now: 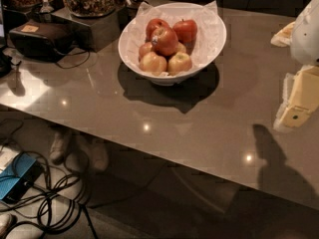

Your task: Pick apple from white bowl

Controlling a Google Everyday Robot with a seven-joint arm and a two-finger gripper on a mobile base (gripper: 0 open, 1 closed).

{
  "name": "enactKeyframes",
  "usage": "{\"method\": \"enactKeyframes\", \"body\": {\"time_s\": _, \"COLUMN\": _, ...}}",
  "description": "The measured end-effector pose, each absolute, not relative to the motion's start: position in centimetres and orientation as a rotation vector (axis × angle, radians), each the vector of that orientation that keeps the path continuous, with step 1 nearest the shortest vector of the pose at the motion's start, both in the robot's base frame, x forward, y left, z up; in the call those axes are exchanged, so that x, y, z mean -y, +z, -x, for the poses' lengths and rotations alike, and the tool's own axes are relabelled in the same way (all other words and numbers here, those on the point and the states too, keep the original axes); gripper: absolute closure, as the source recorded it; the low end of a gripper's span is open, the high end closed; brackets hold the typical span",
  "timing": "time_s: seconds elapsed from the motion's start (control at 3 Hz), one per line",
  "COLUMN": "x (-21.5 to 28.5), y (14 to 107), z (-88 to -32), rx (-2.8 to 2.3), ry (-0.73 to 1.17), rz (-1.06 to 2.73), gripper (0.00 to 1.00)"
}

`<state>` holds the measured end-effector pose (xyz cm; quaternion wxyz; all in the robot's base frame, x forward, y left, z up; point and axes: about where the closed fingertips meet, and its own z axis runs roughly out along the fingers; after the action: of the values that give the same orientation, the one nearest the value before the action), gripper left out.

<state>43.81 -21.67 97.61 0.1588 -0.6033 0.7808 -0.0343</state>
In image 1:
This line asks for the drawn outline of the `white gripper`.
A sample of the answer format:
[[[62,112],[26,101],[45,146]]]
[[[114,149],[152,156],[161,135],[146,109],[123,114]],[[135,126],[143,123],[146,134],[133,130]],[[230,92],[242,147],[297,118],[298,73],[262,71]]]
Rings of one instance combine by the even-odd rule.
[[[273,128],[290,132],[304,125],[319,108],[319,0],[311,0],[296,18],[270,40],[277,47],[290,45],[293,59],[303,66],[283,81],[282,104]]]

